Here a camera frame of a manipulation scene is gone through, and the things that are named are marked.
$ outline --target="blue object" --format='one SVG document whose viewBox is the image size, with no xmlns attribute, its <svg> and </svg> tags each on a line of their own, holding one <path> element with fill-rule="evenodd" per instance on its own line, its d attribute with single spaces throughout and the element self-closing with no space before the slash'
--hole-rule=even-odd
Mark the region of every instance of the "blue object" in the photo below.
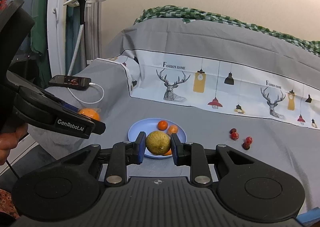
<svg viewBox="0 0 320 227">
<path fill-rule="evenodd" d="M 63 106 L 64 106 L 65 108 L 67 108 L 67 109 L 73 110 L 74 112 L 78 112 L 78 111 L 79 111 L 79 109 L 78 109 L 77 107 L 72 106 L 72 105 L 70 105 L 70 104 L 68 104 L 68 103 L 63 104 Z"/>
<path fill-rule="evenodd" d="M 131 126 L 131 128 L 129 129 L 129 131 L 128 131 L 128 139 L 129 139 L 129 141 L 135 142 L 137 136 L 140 133 L 140 131 L 144 131 L 146 133 L 146 135 L 148 136 L 151 132 L 158 130 L 157 125 L 158 125 L 160 120 L 165 120 L 166 122 L 168 122 L 168 128 L 171 125 L 177 125 L 176 123 L 173 123 L 170 120 L 159 119 L 159 118 L 148 118 L 148 119 L 139 120 L 135 124 L 133 124 Z M 185 143 L 187 141 L 186 133 L 179 126 L 178 126 L 177 135 L 178 135 L 181 143 Z M 172 156 L 172 155 L 170 155 L 170 156 L 154 155 L 154 154 L 150 153 L 148 149 L 145 150 L 144 155 L 146 157 L 149 157 L 149 158 L 160 158 L 160 159 L 161 158 L 170 158 Z"/>
<path fill-rule="evenodd" d="M 171 152 L 172 152 L 172 158 L 173 158 L 173 163 L 175 165 L 178 164 L 178 151 L 177 151 L 177 145 L 172 145 L 173 139 L 171 138 Z"/>
<path fill-rule="evenodd" d="M 141 134 L 140 136 L 137 137 L 136 141 L 140 141 L 139 143 L 139 153 L 138 153 L 138 162 L 140 165 L 143 162 L 143 157 L 144 157 L 144 151 L 146 149 L 146 135 Z"/>
<path fill-rule="evenodd" d="M 300 214 L 297 216 L 297 220 L 300 223 L 306 223 L 306 222 L 310 222 L 312 220 L 318 219 L 320 218 L 320 209 L 319 207 L 313 208 L 310 211 L 307 211 L 304 214 Z"/>
</svg>

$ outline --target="green checkered blanket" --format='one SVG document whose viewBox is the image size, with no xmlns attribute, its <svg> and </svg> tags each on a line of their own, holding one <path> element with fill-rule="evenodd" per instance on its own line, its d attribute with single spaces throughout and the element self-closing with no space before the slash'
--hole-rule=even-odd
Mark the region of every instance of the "green checkered blanket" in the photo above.
<svg viewBox="0 0 320 227">
<path fill-rule="evenodd" d="M 176 7 L 176 6 L 164 6 L 155 7 L 148 10 L 143 10 L 142 15 L 136 19 L 134 24 L 148 20 L 150 18 L 165 17 L 165 18 L 181 18 L 184 23 L 190 23 L 195 20 L 207 20 L 223 24 L 236 25 L 239 27 L 247 28 L 253 31 L 259 31 L 273 37 L 283 39 L 291 44 L 299 46 L 309 52 L 320 57 L 320 41 L 306 41 L 296 38 L 289 34 L 283 34 L 281 32 L 270 30 L 268 28 L 241 22 L 235 18 L 226 15 L 214 14 L 210 12 L 203 12 L 197 9 L 188 7 Z"/>
</svg>

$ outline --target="bed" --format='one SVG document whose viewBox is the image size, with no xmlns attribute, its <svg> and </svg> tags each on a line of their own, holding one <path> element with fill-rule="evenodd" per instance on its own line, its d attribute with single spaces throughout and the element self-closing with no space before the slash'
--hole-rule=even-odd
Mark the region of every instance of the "bed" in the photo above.
<svg viewBox="0 0 320 227">
<path fill-rule="evenodd" d="M 229 73 L 233 84 L 227 80 Z M 108 44 L 104 58 L 94 60 L 78 75 L 104 88 L 102 101 L 86 107 L 101 110 L 106 131 L 85 140 L 30 126 L 30 135 L 54 158 L 92 143 L 110 148 L 127 140 L 136 121 L 158 117 L 177 123 L 188 141 L 209 149 L 227 144 L 296 177 L 306 192 L 301 213 L 320 205 L 316 125 L 320 126 L 320 58 L 316 54 L 238 26 L 151 18 L 119 33 Z M 175 83 L 179 87 L 170 92 L 169 85 Z M 47 90 L 78 108 L 85 107 L 66 88 Z M 74 93 L 86 102 L 101 96 L 94 87 Z M 237 128 L 239 140 L 230 139 L 231 128 Z M 241 142 L 247 136 L 253 144 L 245 151 Z M 189 176 L 189 168 L 174 166 L 171 158 L 145 157 L 142 165 L 128 166 L 128 176 L 132 175 Z"/>
</svg>

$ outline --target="human hand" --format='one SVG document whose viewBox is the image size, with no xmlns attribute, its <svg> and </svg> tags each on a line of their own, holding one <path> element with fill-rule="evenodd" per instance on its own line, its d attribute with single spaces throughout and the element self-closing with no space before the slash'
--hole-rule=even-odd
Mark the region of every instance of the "human hand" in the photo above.
<svg viewBox="0 0 320 227">
<path fill-rule="evenodd" d="M 23 124 L 13 133 L 0 134 L 0 165 L 2 166 L 10 154 L 10 150 L 17 147 L 19 140 L 27 134 L 28 124 Z"/>
</svg>

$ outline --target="gray bedsheet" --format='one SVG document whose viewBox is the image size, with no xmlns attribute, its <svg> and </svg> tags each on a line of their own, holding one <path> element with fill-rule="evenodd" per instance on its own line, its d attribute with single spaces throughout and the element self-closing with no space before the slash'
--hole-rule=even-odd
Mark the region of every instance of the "gray bedsheet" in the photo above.
<svg viewBox="0 0 320 227">
<path fill-rule="evenodd" d="M 271 36 L 225 24 L 208 21 L 183 24 L 180 19 L 150 19 L 122 31 L 108 45 L 105 57 L 117 56 L 125 49 L 135 48 L 233 61 L 320 88 L 317 80 L 319 57 Z M 94 60 L 78 75 L 90 77 L 92 82 L 105 89 L 106 94 L 101 102 L 86 106 L 101 109 L 106 131 L 83 140 L 30 126 L 31 136 L 54 158 L 61 158 L 91 143 L 110 148 L 116 142 L 127 140 L 128 129 L 133 123 L 148 117 L 174 121 L 186 131 L 188 140 L 209 149 L 224 143 L 243 151 L 241 139 L 233 141 L 229 138 L 229 130 L 237 128 L 241 138 L 253 137 L 254 143 L 246 151 L 248 155 L 300 180 L 306 191 L 306 202 L 301 212 L 320 205 L 318 130 L 270 119 L 237 117 L 132 98 L 124 68 L 103 60 Z M 48 91 L 70 104 L 84 107 L 65 88 L 51 87 Z M 97 91 L 90 87 L 75 94 L 90 102 L 100 98 Z M 142 165 L 131 165 L 127 172 L 128 176 L 188 176 L 189 168 L 174 166 L 172 158 L 144 158 Z"/>
</svg>

